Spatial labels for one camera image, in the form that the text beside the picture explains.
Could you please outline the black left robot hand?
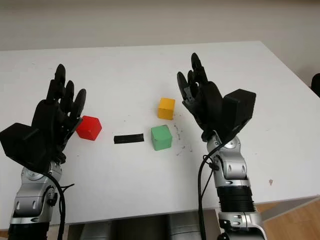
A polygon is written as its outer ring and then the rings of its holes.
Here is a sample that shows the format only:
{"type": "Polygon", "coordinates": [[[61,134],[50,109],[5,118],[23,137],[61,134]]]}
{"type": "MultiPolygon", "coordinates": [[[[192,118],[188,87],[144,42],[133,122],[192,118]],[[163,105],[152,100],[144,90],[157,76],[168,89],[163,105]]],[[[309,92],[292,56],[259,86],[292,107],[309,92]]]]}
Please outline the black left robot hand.
{"type": "Polygon", "coordinates": [[[74,83],[71,80],[66,81],[66,69],[59,64],[54,79],[50,81],[46,99],[38,103],[31,123],[32,127],[43,134],[46,155],[50,162],[66,162],[63,151],[82,122],[81,113],[86,95],[84,88],[75,95],[74,83]]]}

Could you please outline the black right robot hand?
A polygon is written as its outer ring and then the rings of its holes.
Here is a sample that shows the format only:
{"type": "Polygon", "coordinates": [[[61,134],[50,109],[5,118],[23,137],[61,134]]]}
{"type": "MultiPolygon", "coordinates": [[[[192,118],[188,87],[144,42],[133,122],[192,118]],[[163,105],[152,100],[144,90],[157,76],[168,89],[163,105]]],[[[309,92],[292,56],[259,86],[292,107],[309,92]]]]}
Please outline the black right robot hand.
{"type": "Polygon", "coordinates": [[[193,115],[202,129],[201,139],[208,142],[218,133],[222,115],[222,95],[215,83],[209,81],[198,55],[191,55],[191,67],[187,77],[177,73],[177,83],[182,95],[182,104],[193,115]]]}

